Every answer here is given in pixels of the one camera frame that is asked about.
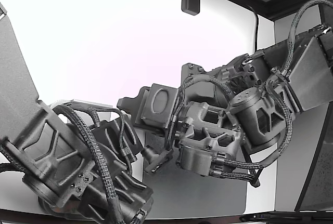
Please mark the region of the gripper with oval recess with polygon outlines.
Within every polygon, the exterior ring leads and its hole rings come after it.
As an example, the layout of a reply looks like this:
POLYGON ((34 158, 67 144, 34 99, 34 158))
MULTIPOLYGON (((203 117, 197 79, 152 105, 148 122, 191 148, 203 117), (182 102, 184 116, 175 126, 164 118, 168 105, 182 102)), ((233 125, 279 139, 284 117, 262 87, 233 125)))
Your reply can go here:
MULTIPOLYGON (((166 131, 171 121, 171 115, 178 96, 178 88, 152 84, 140 119, 150 127, 166 131)), ((117 102, 117 108, 129 114, 131 123, 135 128, 143 129, 141 120, 138 119, 139 109, 136 106, 143 98, 143 88, 136 97, 123 97, 117 102)))

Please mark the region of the gripper with slotted cutouts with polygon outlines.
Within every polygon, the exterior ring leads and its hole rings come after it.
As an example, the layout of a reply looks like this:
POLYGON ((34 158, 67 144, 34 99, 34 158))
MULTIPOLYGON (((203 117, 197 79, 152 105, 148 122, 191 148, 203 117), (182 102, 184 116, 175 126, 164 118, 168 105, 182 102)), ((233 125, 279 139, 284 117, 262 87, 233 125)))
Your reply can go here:
MULTIPOLYGON (((120 118, 116 118, 110 122, 102 120, 99 127, 91 125, 91 131, 95 136, 96 141, 106 145, 120 160, 126 162, 126 159, 121 154, 119 144, 120 127, 120 118)), ((123 146, 132 151, 133 156, 129 157, 129 160, 133 163, 136 161, 136 155, 143 150, 143 146, 129 118, 125 118, 123 139, 127 142, 127 144, 124 144, 123 146)))

